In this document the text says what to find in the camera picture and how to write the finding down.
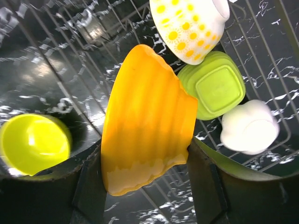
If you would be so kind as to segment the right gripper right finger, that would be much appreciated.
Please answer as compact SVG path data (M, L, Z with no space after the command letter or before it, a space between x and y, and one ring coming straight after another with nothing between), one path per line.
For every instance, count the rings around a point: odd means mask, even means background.
M188 174L199 224L297 224L299 174L252 170L197 138L188 147Z

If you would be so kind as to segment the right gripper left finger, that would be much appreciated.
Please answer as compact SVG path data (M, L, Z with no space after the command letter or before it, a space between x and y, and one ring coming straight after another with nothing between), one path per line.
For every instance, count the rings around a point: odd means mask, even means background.
M2 224L102 224L100 145L35 176L0 175Z

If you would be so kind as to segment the lime yellow round bowl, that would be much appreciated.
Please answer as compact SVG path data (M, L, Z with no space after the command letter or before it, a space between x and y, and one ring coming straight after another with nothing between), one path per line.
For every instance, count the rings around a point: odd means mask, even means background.
M72 136L59 119L43 114L21 114L0 128L0 155L9 168L23 175L37 173L70 157Z

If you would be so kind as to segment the white square bowl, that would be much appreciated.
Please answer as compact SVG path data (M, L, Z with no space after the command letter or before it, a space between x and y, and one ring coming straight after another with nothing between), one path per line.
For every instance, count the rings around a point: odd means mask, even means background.
M221 119L221 143L248 155L264 152L278 137L279 124L261 100L250 100L225 113Z

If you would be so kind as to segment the yellow bottom bowl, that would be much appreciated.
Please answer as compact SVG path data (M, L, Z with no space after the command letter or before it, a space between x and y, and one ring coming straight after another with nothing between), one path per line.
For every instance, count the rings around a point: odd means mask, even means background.
M122 196L185 164L198 103L154 50L133 47L116 76L101 140L106 191Z

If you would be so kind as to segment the patterned bowl green outside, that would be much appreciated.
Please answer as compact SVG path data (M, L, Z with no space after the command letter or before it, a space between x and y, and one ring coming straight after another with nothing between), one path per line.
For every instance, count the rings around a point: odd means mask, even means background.
M211 51L199 65L178 73L186 92L198 102L197 119L212 120L236 107L245 97L242 75L229 55Z

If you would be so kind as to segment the teal patterned yellow bowl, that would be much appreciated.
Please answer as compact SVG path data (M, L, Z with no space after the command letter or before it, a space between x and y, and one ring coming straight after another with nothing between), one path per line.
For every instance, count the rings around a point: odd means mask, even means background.
M151 0L155 26L181 61L200 64L220 41L230 17L228 0Z

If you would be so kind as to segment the marble patterned table mat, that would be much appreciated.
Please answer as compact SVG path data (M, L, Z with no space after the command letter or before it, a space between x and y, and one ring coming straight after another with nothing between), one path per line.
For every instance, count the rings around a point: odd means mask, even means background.
M0 3L0 121L26 113L55 116L72 133L74 157L100 145L108 92L131 48L149 45L175 72L184 63L163 42L147 0L51 0L46 6L46 16L55 24L46 25L48 35L40 31L33 37L42 42L37 50L50 56L48 66L45 56L26 50L29 35L19 29L22 18L15 14L14 3ZM298 1L235 0L229 6L231 16L216 50L236 63L249 86L249 100L264 101L280 128L284 122L297 127L299 47L291 39L299 37ZM209 134L217 131L217 121L221 132L220 118L204 121ZM214 149L200 120L194 135ZM262 159L263 165L295 149L291 141L286 145L282 153ZM254 159L231 150L227 154L242 165ZM175 166L124 196L107 194L103 224L198 224L188 166Z

